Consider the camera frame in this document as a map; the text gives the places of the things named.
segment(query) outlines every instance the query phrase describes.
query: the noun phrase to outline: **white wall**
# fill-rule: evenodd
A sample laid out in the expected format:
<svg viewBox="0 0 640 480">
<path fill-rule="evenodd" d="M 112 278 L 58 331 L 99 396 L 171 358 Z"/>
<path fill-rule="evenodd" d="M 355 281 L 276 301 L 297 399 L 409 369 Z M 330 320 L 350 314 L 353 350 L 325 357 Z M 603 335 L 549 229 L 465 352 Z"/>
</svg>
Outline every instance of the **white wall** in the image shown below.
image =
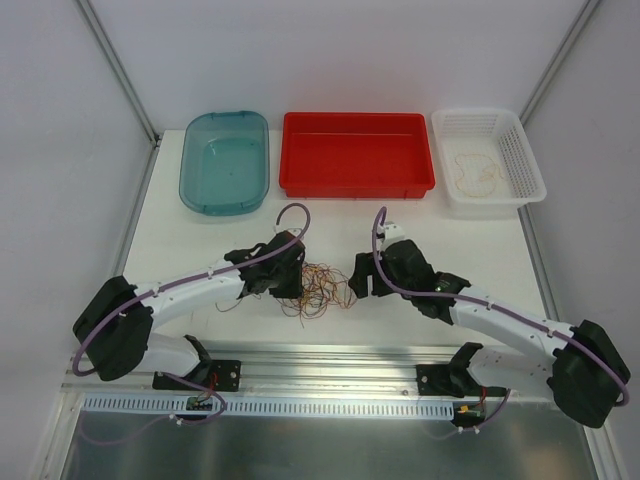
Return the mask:
<svg viewBox="0 0 640 480">
<path fill-rule="evenodd" d="M 156 129 L 210 111 L 520 111 L 583 0 L 94 0 Z"/>
<path fill-rule="evenodd" d="M 71 0 L 0 3 L 0 478 L 23 479 L 149 143 Z"/>
<path fill-rule="evenodd" d="M 632 372 L 613 426 L 640 477 L 640 1 L 605 1 L 527 133 L 549 191 L 534 208 L 565 318 L 605 326 Z"/>
</svg>

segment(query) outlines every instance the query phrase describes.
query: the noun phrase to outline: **red plastic container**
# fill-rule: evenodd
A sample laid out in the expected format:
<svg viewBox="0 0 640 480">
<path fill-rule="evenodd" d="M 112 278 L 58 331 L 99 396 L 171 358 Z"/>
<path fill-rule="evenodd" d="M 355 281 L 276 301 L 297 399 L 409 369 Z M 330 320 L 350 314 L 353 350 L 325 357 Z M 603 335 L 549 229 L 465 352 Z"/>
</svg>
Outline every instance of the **red plastic container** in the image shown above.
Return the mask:
<svg viewBox="0 0 640 480">
<path fill-rule="evenodd" d="M 419 113 L 287 113 L 288 197 L 422 198 L 436 184 Z"/>
</svg>

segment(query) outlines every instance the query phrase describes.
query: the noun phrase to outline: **teal bin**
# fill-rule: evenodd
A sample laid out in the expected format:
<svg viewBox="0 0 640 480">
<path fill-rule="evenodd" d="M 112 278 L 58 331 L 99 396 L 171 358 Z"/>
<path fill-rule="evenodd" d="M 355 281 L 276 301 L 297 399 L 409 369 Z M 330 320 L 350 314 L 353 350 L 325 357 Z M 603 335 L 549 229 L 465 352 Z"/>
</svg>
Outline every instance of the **teal bin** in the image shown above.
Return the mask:
<svg viewBox="0 0 640 480">
<path fill-rule="evenodd" d="M 208 113 L 187 127 L 180 198 L 204 215 L 256 210 L 269 191 L 269 129 L 255 112 Z"/>
</svg>

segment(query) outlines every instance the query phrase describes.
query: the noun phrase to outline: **gray floor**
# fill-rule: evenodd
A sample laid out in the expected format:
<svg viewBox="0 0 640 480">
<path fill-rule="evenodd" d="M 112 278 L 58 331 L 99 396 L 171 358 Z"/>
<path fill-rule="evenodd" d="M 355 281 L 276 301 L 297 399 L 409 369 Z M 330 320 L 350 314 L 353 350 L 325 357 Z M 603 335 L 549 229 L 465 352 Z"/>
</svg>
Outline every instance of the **gray floor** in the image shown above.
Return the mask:
<svg viewBox="0 0 640 480">
<path fill-rule="evenodd" d="M 126 436 L 148 415 L 88 413 L 95 439 Z M 75 440 L 65 480 L 544 479 L 589 480 L 582 429 L 557 411 L 511 404 L 479 435 L 430 438 L 442 422 L 220 417 L 198 427 L 160 422 L 114 447 Z"/>
</svg>

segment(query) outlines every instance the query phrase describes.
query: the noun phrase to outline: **white table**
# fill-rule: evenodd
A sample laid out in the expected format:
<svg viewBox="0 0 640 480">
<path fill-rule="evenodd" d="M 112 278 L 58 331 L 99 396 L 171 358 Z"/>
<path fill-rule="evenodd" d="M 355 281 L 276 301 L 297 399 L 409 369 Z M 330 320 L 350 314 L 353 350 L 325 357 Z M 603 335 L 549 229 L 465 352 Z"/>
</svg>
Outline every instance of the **white table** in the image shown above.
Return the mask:
<svg viewBox="0 0 640 480">
<path fill-rule="evenodd" d="M 271 185 L 263 205 L 235 217 L 206 217 L 187 209 L 178 195 L 184 131 L 167 131 L 133 238 L 124 275 L 130 282 L 160 281 L 205 267 L 237 248 L 268 242 L 275 218 L 287 203 L 278 185 L 282 132 L 270 133 Z M 450 218 L 441 188 L 422 200 L 302 200 L 312 214 L 304 243 L 306 259 L 328 263 L 347 276 L 355 255 L 371 250 L 370 232 L 381 205 L 388 219 L 400 224 L 436 270 L 467 278 L 497 298 L 543 315 L 542 301 L 517 218 L 469 221 Z M 293 209 L 286 227 L 301 226 L 304 216 Z M 221 309 L 229 304 L 220 304 Z M 316 320 L 283 315 L 269 295 L 245 299 L 220 313 L 211 305 L 176 319 L 160 332 L 201 340 L 302 345 L 371 347 L 461 345 L 466 341 L 495 344 L 481 334 L 422 316 L 398 295 L 359 300 L 350 310 L 330 308 Z"/>
</svg>

